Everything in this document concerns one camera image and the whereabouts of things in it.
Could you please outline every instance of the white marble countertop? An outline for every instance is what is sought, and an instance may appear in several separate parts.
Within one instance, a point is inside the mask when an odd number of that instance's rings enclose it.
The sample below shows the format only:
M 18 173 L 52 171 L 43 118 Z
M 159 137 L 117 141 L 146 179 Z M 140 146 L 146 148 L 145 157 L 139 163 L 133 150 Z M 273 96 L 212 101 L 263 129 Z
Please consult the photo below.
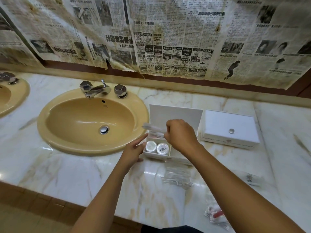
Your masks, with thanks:
M 87 206 L 108 178 L 121 152 L 98 157 L 62 153 L 37 132 L 36 119 L 57 95 L 76 89 L 80 79 L 18 73 L 31 92 L 0 118 L 0 180 L 54 198 Z M 127 86 L 149 104 L 212 109 L 255 117 L 261 144 L 254 150 L 202 142 L 229 169 L 262 176 L 257 191 L 311 232 L 311 109 Z M 162 183 L 164 164 L 145 159 L 125 176 L 115 215 L 150 226 L 189 225 L 203 232 L 226 232 L 204 216 L 208 188 L 194 167 L 188 190 Z

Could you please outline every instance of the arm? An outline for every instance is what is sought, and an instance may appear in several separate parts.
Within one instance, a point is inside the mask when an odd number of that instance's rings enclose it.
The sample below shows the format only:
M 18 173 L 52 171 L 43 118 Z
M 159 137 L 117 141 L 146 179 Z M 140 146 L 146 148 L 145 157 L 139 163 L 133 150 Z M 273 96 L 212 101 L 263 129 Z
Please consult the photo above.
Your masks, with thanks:
M 196 167 L 237 233 L 304 232 L 208 153 L 188 123 L 169 120 L 166 125 L 165 139 Z
M 106 233 L 111 227 L 115 209 L 120 195 L 124 176 L 131 166 L 142 161 L 139 155 L 142 153 L 146 143 L 138 145 L 147 137 L 145 134 L 125 146 L 125 149 L 95 198 L 88 205 L 83 214 L 76 221 L 71 233 Z

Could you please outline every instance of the beige sink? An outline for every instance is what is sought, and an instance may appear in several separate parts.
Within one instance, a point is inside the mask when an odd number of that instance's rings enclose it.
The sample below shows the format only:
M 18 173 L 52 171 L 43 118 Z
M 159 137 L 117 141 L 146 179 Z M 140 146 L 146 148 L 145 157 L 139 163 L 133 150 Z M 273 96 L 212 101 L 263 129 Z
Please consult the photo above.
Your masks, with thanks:
M 21 78 L 14 85 L 0 82 L 0 118 L 16 109 L 27 98 L 29 91 L 28 82 Z
M 142 124 L 148 121 L 144 102 L 131 92 L 124 99 L 113 91 L 88 99 L 75 89 L 50 101 L 41 111 L 37 127 L 53 148 L 95 156 L 121 150 L 145 133 Z

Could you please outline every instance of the white box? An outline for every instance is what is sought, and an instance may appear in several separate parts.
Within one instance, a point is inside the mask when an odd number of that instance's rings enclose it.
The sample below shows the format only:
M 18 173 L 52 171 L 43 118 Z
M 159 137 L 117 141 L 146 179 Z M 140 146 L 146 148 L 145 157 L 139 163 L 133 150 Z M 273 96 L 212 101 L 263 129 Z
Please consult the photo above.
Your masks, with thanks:
M 260 143 L 254 117 L 205 110 L 201 139 L 251 149 Z
M 202 117 L 203 110 L 174 107 L 174 106 L 164 106 L 164 105 L 149 105 L 150 108 L 150 123 L 153 126 L 166 130 L 166 122 L 171 119 L 183 119 L 190 126 L 193 127 L 197 134 L 199 128 L 200 120 Z M 169 145 L 169 154 L 161 155 L 158 153 L 150 153 L 144 149 L 144 154 L 146 157 L 159 159 L 159 160 L 172 160 L 178 163 L 183 163 L 187 165 L 192 165 L 192 163 L 186 159 L 179 151 L 175 150 L 164 138 L 157 138 L 151 134 L 147 137 L 148 141 L 154 141 L 157 144 L 166 143 Z

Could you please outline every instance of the brown wall trim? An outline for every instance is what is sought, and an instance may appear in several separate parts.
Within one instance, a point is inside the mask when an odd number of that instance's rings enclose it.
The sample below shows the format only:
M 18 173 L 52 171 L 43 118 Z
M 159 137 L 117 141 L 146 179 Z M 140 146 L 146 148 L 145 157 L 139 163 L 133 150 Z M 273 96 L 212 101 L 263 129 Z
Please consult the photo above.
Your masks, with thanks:
M 175 82 L 175 83 L 184 83 L 192 85 L 201 85 L 209 87 L 218 87 L 218 88 L 227 88 L 235 90 L 244 90 L 252 92 L 262 92 L 270 94 L 279 94 L 287 96 L 298 96 L 302 93 L 309 85 L 311 85 L 311 69 L 298 79 L 290 88 L 287 90 L 284 89 L 275 89 L 275 88 L 265 88 L 254 85 L 235 85 L 229 83 L 223 83 L 219 81 L 209 81 L 209 80 L 195 80 L 191 78 L 178 78 L 178 77 L 162 77 L 162 76 L 153 76 L 148 74 L 140 74 L 137 72 L 126 72 L 122 70 L 115 70 L 108 64 L 108 69 L 105 70 L 100 67 L 80 65 L 74 63 L 65 63 L 59 61 L 41 61 L 46 68 L 53 69 L 62 69 L 62 70 L 72 70 L 80 71 L 87 73 L 96 73 L 96 74 L 110 74 L 115 76 L 130 77 L 130 78 L 145 78 L 149 80 L 165 81 L 165 82 Z

